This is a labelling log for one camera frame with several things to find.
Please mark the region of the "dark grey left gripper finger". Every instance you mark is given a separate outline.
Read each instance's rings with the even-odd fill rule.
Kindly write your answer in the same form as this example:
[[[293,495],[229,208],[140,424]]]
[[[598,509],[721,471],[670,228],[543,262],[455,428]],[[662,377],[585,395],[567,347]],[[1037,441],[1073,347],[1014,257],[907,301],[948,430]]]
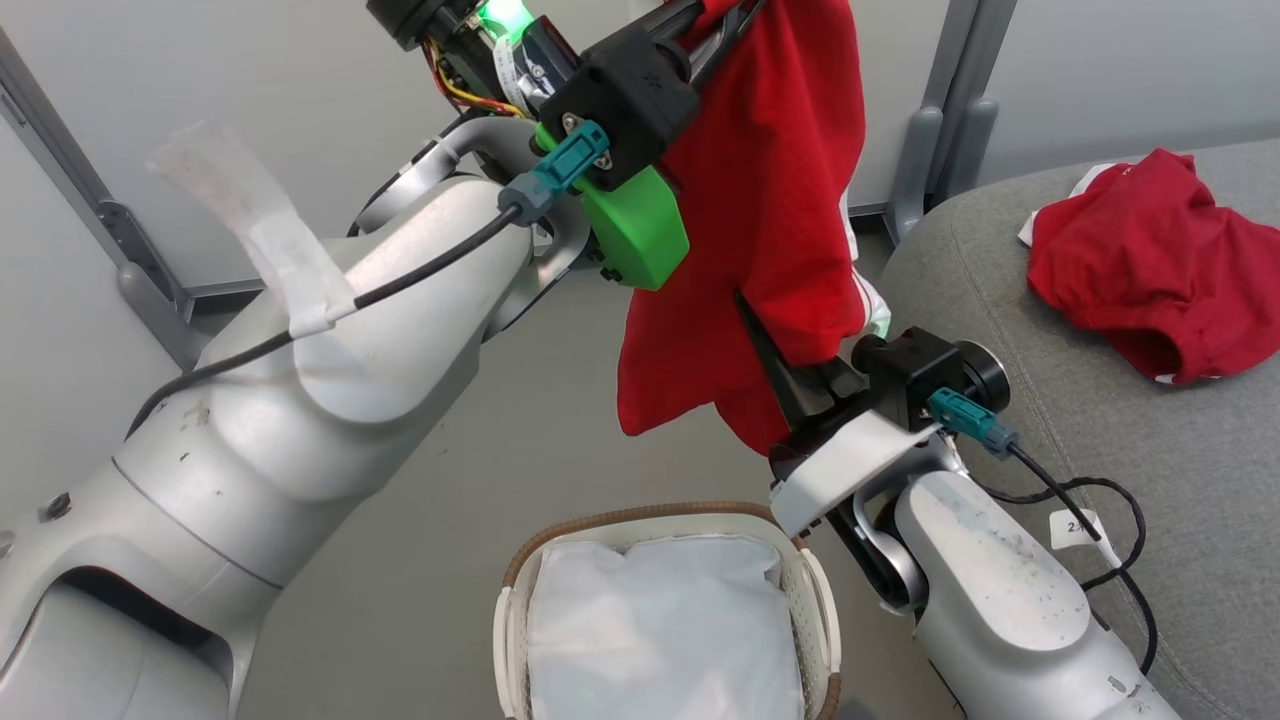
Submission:
[[[585,55],[637,56],[669,51],[676,56],[687,56],[689,49],[682,37],[704,13],[704,1],[657,1],[653,8],[641,9],[637,18],[586,49]]]
[[[713,31],[690,53],[689,85],[696,94],[705,92],[714,73],[741,41],[765,4],[767,1],[733,4]]]

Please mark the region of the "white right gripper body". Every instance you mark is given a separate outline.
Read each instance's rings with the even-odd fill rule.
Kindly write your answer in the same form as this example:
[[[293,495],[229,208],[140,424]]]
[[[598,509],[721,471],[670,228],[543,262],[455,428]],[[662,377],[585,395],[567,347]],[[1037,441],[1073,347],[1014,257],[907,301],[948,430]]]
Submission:
[[[842,501],[927,448],[941,430],[931,419],[906,429],[876,409],[869,395],[812,418],[768,452],[774,524],[790,539],[806,534]]]

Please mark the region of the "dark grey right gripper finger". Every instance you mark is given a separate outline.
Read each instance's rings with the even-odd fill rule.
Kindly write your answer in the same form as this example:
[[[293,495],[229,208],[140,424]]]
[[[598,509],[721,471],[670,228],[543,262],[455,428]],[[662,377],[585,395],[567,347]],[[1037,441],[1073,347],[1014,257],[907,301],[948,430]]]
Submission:
[[[804,428],[819,416],[819,372],[812,366],[792,366],[785,359],[740,290],[735,292],[735,305],[787,428]]]
[[[869,380],[841,357],[800,366],[797,374],[810,396],[827,398],[832,404],[851,398],[869,388]]]

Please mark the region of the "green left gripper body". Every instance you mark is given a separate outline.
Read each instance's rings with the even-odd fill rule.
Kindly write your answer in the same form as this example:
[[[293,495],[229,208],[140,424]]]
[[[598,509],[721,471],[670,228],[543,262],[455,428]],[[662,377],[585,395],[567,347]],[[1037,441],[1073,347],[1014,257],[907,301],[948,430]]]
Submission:
[[[675,191],[652,167],[645,167],[617,187],[605,187],[614,169],[611,141],[594,120],[576,120],[562,140],[543,124],[532,136],[545,154],[532,176],[552,199],[575,190],[596,245],[602,265],[621,283],[657,291],[689,252],[689,236]]]

